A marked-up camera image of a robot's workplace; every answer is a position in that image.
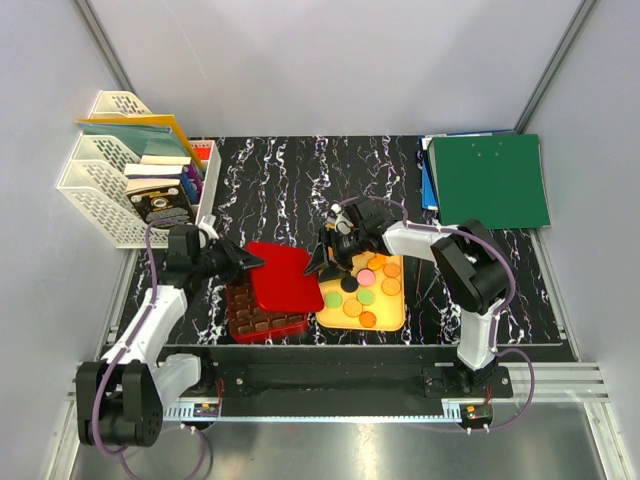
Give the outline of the red box lid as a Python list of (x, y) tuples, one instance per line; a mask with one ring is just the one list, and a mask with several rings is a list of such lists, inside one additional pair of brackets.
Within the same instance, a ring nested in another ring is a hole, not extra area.
[(257, 305), (266, 312), (314, 313), (324, 307), (315, 275), (305, 275), (310, 255), (301, 248), (250, 242), (248, 251), (265, 261), (249, 273)]

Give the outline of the yellow plastic tray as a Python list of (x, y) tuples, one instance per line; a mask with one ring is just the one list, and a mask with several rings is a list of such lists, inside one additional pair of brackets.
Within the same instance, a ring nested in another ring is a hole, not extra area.
[(324, 307), (316, 313), (329, 329), (394, 332), (405, 322), (403, 257), (365, 252), (351, 273), (322, 282)]

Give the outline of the red cookie box with tray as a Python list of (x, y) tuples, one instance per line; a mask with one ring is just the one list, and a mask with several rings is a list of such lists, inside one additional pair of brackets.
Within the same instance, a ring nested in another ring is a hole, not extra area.
[(239, 344), (275, 341), (308, 331), (307, 314), (262, 310), (247, 277), (226, 286), (226, 302), (229, 331)]

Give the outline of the metal tongs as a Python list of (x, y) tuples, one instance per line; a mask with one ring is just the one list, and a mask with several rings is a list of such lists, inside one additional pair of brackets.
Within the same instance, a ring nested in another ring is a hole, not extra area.
[(433, 261), (414, 260), (414, 294), (417, 304), (429, 302), (439, 290), (441, 274)]

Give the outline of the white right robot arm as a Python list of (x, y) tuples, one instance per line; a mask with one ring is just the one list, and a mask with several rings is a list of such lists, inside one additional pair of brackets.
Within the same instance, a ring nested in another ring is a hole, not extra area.
[(321, 282), (342, 279), (365, 252), (437, 267), (461, 309), (455, 387), (470, 397), (486, 389), (498, 366), (498, 322), (517, 287), (510, 262), (484, 224), (476, 219), (453, 226), (419, 224), (394, 200), (349, 198), (331, 206), (304, 274), (316, 274)]

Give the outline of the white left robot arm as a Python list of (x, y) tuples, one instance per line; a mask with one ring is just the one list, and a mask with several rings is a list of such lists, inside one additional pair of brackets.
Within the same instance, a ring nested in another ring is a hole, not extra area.
[(204, 283), (228, 284), (265, 264), (207, 222), (148, 227), (168, 232), (164, 265), (150, 265), (151, 285), (125, 332), (100, 359), (82, 363), (75, 377), (79, 440), (106, 456), (153, 445), (165, 410), (181, 394), (203, 396), (214, 388), (216, 372), (200, 357), (160, 360), (161, 350)]

